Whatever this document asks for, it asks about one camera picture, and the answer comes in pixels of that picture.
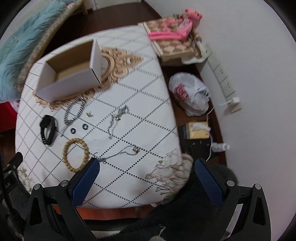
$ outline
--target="silver necklace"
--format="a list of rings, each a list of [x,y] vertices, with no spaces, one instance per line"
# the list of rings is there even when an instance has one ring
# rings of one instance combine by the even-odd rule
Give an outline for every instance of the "silver necklace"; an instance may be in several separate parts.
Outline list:
[[[133,151],[134,151],[134,153],[128,153],[127,151],[124,151],[124,149],[126,149],[126,148],[128,148],[128,147],[133,147]],[[121,155],[121,154],[127,154],[127,155],[129,155],[129,156],[135,156],[135,155],[137,155],[139,152],[140,152],[140,148],[139,148],[139,147],[137,147],[136,145],[129,145],[129,146],[124,147],[120,152],[118,152],[118,153],[116,153],[116,154],[114,154],[114,155],[111,155],[111,156],[109,156],[109,157],[100,157],[100,158],[98,158],[98,160],[99,160],[99,162],[102,162],[103,164],[106,164],[106,163],[107,163],[107,159],[109,159],[109,158],[111,158],[111,157],[114,157],[114,156],[117,156],[117,155]]]
[[[115,127],[117,126],[118,124],[118,121],[120,121],[121,117],[123,114],[127,114],[129,113],[129,109],[128,109],[128,106],[125,105],[123,108],[119,109],[118,110],[118,113],[117,114],[114,114],[111,116],[111,121],[110,121],[110,126],[108,127],[108,136],[109,136],[109,139],[111,140],[112,137],[113,137],[113,133],[114,133],[114,129]]]
[[[81,101],[82,103],[81,103],[81,105],[80,105],[80,108],[79,108],[79,111],[78,111],[78,113],[76,114],[76,116],[74,116],[72,119],[70,119],[70,120],[68,120],[68,116],[69,116],[69,113],[70,113],[70,109],[72,108],[72,106],[74,105],[74,104],[76,104],[78,101]],[[85,108],[85,105],[86,105],[86,103],[87,103],[87,100],[83,97],[83,96],[81,96],[81,97],[76,97],[69,105],[68,105],[68,107],[67,107],[67,109],[66,109],[66,112],[65,112],[65,116],[64,116],[64,123],[65,123],[65,127],[62,129],[62,135],[61,136],[63,136],[64,135],[64,132],[66,131],[66,129],[70,126],[70,125],[72,125],[73,124],[73,122],[75,121],[75,120],[77,120],[78,118],[79,118],[79,116],[82,114],[82,112],[83,112],[83,110],[84,110],[84,108]]]

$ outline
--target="floor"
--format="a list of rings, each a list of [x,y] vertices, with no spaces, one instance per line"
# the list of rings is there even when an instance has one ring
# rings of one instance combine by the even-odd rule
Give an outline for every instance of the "floor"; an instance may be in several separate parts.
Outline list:
[[[57,31],[46,48],[44,55],[63,44],[94,32],[106,30],[109,28],[136,25],[139,22],[158,19],[159,17],[160,16],[157,15],[157,13],[152,11],[143,2],[111,6],[90,12],[88,15],[78,13],[66,20],[63,26]],[[162,70],[167,83],[170,77],[177,72],[189,72],[200,77],[194,65],[185,67],[163,67]],[[184,110],[175,103],[172,97],[171,99],[178,126],[184,125],[189,121],[206,120],[205,116],[188,117]],[[209,124],[214,130],[216,141],[223,142],[217,117],[214,111],[212,111],[209,115],[209,120]],[[3,153],[5,164],[8,163],[15,154],[15,132],[14,130],[10,130],[5,133],[1,133],[0,135],[0,150],[1,153]],[[225,154],[220,153],[214,162],[219,162],[220,164],[226,165]],[[79,213],[84,219],[106,220],[145,216],[152,209],[152,206],[147,205],[142,207],[141,210],[135,208],[112,210],[80,210]]]

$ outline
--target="open white cardboard box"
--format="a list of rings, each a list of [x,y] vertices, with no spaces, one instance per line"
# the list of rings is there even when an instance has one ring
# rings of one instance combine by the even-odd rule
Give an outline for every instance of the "open white cardboard box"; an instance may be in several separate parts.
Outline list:
[[[82,93],[102,82],[102,53],[96,38],[44,63],[36,96],[48,103]]]

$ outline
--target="pink toy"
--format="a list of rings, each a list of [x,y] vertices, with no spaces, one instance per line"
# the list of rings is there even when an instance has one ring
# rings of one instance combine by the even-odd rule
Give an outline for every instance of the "pink toy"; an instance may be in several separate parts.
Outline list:
[[[148,33],[148,36],[151,40],[159,40],[159,39],[177,39],[177,40],[185,40],[189,33],[191,32],[192,26],[194,25],[194,21],[200,20],[202,18],[202,14],[196,12],[192,9],[186,9],[184,13],[184,17],[178,20],[167,20],[163,23],[163,26],[166,31],[155,31]],[[168,25],[173,23],[182,22],[179,26],[177,32],[171,32],[168,28]]]

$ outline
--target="white plastic bag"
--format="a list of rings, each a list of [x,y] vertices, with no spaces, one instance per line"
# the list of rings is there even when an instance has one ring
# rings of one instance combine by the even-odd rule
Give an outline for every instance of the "white plastic bag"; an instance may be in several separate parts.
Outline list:
[[[170,78],[168,88],[188,116],[201,116],[208,110],[209,90],[195,75],[177,73]]]

